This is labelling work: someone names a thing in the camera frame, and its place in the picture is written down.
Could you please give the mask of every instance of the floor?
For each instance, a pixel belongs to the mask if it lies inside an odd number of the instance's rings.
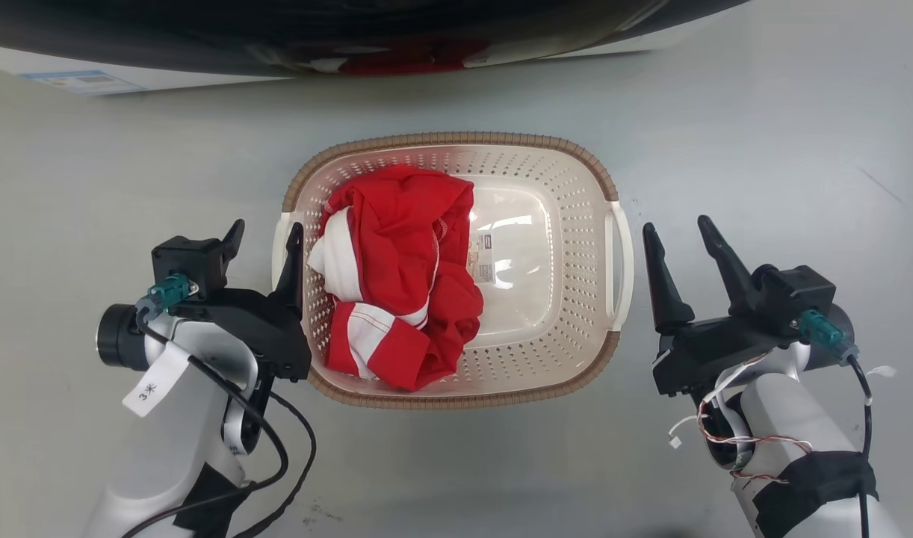
[[[133,372],[100,364],[105,307],[149,285],[149,249],[247,221],[231,285],[269,289],[285,189],[347,140],[495,130],[567,137],[613,174],[634,237],[654,221],[699,317],[727,300],[696,217],[750,267],[810,265],[838,285],[874,378],[873,465],[913,536],[913,0],[756,0],[651,54],[428,78],[289,81],[87,99],[0,72],[0,538],[78,536],[133,416]],[[744,537],[729,477],[659,398],[641,257],[623,340],[576,394],[464,412],[355,409],[280,391],[320,439],[268,538]],[[848,371],[806,385],[854,442]],[[303,431],[272,406],[294,460]],[[251,476],[276,465],[270,444]],[[241,529],[289,484],[256,494]]]

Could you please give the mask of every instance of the sticker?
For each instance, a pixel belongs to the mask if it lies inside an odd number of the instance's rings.
[[[497,282],[493,267],[493,235],[470,235],[470,251],[466,256],[466,271],[478,285]]]
[[[104,71],[30,72],[19,76],[81,95],[123,94],[146,89]]]
[[[145,418],[167,396],[181,374],[188,369],[190,356],[191,354],[180,345],[169,341],[155,364],[150,365],[145,372],[138,386],[129,392],[121,403],[135,415]]]

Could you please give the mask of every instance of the laundry basket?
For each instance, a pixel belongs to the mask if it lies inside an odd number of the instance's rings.
[[[480,333],[466,345],[456,374],[418,392],[327,370],[333,302],[324,278],[305,266],[310,383],[350,405],[460,409],[555,398],[596,378],[613,356],[628,312],[633,245],[606,168],[558,137],[429,133],[331,147],[311,159],[287,191],[274,238],[274,282],[291,224],[303,224],[307,259],[335,188],[391,164],[474,183],[471,238],[483,240],[471,250],[479,249],[478,263],[491,265],[477,284],[484,303]]]

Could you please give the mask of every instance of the cable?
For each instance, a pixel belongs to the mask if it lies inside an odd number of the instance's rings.
[[[679,422],[676,422],[676,423],[672,426],[672,428],[669,428],[669,433],[668,433],[667,435],[668,435],[668,436],[672,436],[672,434],[675,433],[675,430],[677,430],[677,429],[679,428],[679,426],[685,424],[686,422],[689,422],[690,420],[696,420],[697,418],[709,418],[709,415],[703,415],[703,416],[699,416],[699,415],[689,415],[689,416],[686,416],[686,418],[683,418],[682,420],[679,420]]]
[[[774,483],[788,483],[788,480],[782,480],[780,477],[773,476],[773,474],[744,474],[741,471],[731,470],[729,474],[734,479],[747,479],[747,480],[769,480],[774,481]]]
[[[167,338],[163,337],[163,335],[160,334],[158,331],[153,330],[151,327],[148,327],[148,321],[145,321],[145,316],[148,315],[149,313],[150,313],[150,309],[147,309],[146,307],[145,307],[145,309],[141,309],[141,311],[139,311],[137,314],[135,314],[134,322],[137,324],[139,330],[141,330],[142,333],[145,333],[148,336],[152,337],[152,339],[155,339],[155,341],[159,344],[167,345],[167,342],[169,341],[169,340],[167,340]]]
[[[852,370],[855,371],[858,378],[858,384],[861,385],[862,392],[865,394],[865,440],[862,443],[862,456],[867,462],[869,452],[872,450],[872,388],[869,386],[869,379],[862,370],[862,365],[858,363],[858,359],[853,356],[849,357],[849,364],[852,365]],[[861,517],[862,538],[869,538],[869,498],[867,498],[865,488],[862,488],[858,494],[858,509]]]
[[[210,367],[208,367],[207,365],[202,363],[200,361],[200,359],[198,359],[197,357],[194,357],[194,356],[189,357],[188,363],[191,365],[194,365],[194,367],[197,368],[197,370],[200,370],[201,372],[204,373],[204,375],[207,375],[208,378],[211,379],[211,381],[214,381],[215,383],[217,383],[218,387],[224,389],[224,392],[227,392],[227,395],[231,396],[231,399],[234,402],[237,402],[238,405],[241,405],[242,408],[244,408],[244,412],[246,413],[246,415],[248,415],[249,418],[254,420],[254,422],[258,426],[261,426],[261,429],[265,433],[267,433],[267,436],[270,437],[271,442],[274,443],[274,448],[276,449],[276,452],[278,452],[278,456],[280,458],[280,467],[278,469],[278,472],[274,473],[274,476],[269,477],[269,479],[256,481],[256,483],[251,483],[251,484],[249,484],[249,486],[241,487],[239,489],[235,489],[234,491],[229,491],[227,493],[217,495],[217,496],[214,496],[211,498],[205,498],[204,501],[198,501],[197,503],[184,504],[184,505],[181,505],[180,507],[170,508],[170,510],[165,510],[155,516],[149,517],[145,521],[142,521],[138,525],[135,525],[135,527],[132,528],[130,531],[126,532],[125,535],[122,536],[122,538],[134,538],[134,536],[137,536],[139,534],[139,532],[143,531],[143,529],[150,527],[150,525],[154,525],[155,523],[158,523],[159,521],[165,520],[167,518],[170,518],[170,517],[180,514],[182,512],[186,512],[189,510],[198,510],[198,508],[207,507],[207,505],[210,505],[210,504],[220,503],[221,501],[227,501],[228,498],[239,497],[241,495],[250,494],[250,493],[253,493],[260,489],[263,489],[265,487],[269,487],[269,486],[271,486],[271,484],[276,483],[278,480],[282,479],[282,477],[285,476],[285,474],[287,473],[287,466],[288,466],[289,462],[287,460],[287,450],[285,449],[285,446],[283,446],[283,442],[280,442],[280,437],[276,434],[276,432],[274,431],[274,428],[272,428],[271,425],[269,425],[267,420],[265,418],[263,418],[263,415],[261,415],[261,413],[257,409],[255,409],[254,406],[251,406],[251,404],[249,404],[246,401],[246,399],[244,399],[244,396],[241,396],[241,390],[238,389],[238,387],[235,387],[235,385],[232,385],[229,381],[227,381],[223,377],[221,377],[216,371],[212,370]]]
[[[862,370],[862,365],[858,363],[858,359],[852,357],[849,359],[849,363],[852,364],[852,370],[858,377],[858,384],[862,386],[862,392],[865,394],[865,442],[862,445],[862,453],[867,460],[869,452],[872,450],[872,388],[869,387],[869,379]]]
[[[303,471],[300,473],[300,479],[297,480],[297,485],[290,491],[290,495],[285,498],[283,503],[279,505],[278,510],[274,510],[268,517],[251,525],[251,528],[248,528],[247,531],[239,532],[234,538],[253,538],[263,531],[266,531],[270,525],[278,520],[280,516],[283,515],[283,512],[287,510],[287,507],[290,507],[290,504],[293,503],[294,498],[297,497],[300,487],[303,486],[303,481],[307,479],[307,473],[310,472],[310,466],[313,466],[314,459],[317,456],[317,436],[314,436],[314,430],[310,427],[310,423],[307,422],[307,419],[300,414],[300,411],[298,411],[295,406],[291,405],[290,402],[283,399],[282,396],[278,395],[276,392],[271,392],[271,397],[280,405],[284,406],[287,411],[293,413],[293,415],[300,420],[300,424],[303,424],[303,428],[307,431],[307,436],[310,437],[310,456],[307,457],[307,463],[303,466]]]
[[[702,398],[702,401],[699,402],[699,408],[698,408],[698,411],[696,411],[696,415],[695,415],[695,418],[696,418],[696,425],[699,426],[699,432],[702,432],[702,435],[703,435],[707,440],[709,440],[709,442],[713,442],[713,443],[719,443],[719,444],[739,444],[739,443],[743,443],[743,442],[745,442],[745,443],[758,443],[758,442],[790,442],[790,443],[795,444],[795,446],[798,446],[799,448],[801,448],[806,454],[811,454],[812,451],[813,451],[813,448],[812,448],[811,443],[810,443],[810,442],[803,442],[802,440],[795,439],[794,437],[788,437],[788,436],[765,436],[765,437],[733,436],[733,437],[719,437],[719,436],[713,436],[712,433],[709,433],[709,431],[706,430],[705,425],[702,423],[702,419],[706,416],[706,414],[705,414],[705,406],[708,405],[708,403],[711,402],[713,399],[718,398],[718,397],[722,394],[722,391],[724,391],[724,389],[728,388],[728,386],[731,385],[732,382],[736,380],[736,378],[738,378],[741,374],[743,374],[744,371],[748,370],[748,368],[752,367],[753,365],[756,365],[756,364],[758,364],[758,363],[761,363],[761,361],[763,361],[764,358],[767,357],[767,356],[768,356],[768,353],[764,353],[764,354],[758,355],[757,357],[753,357],[753,358],[751,358],[751,359],[745,361],[743,364],[740,364],[739,367],[736,367],[736,368],[732,371],[732,374],[727,375],[726,378],[722,379],[722,381],[719,381],[719,382],[716,384],[716,388],[713,389],[712,392],[709,392],[708,395],[705,395],[705,397]],[[751,480],[751,479],[754,479],[754,477],[757,477],[758,479],[765,479],[765,480],[773,480],[773,479],[774,479],[774,477],[770,477],[769,474],[741,474],[741,473],[737,473],[737,474],[733,474],[733,476],[734,476],[734,477],[747,477],[747,479],[750,479],[750,480]]]

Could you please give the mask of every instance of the red garment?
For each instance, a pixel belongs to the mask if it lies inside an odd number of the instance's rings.
[[[406,166],[338,188],[309,265],[336,309],[326,365],[415,391],[457,371],[483,296],[466,271],[473,184]]]

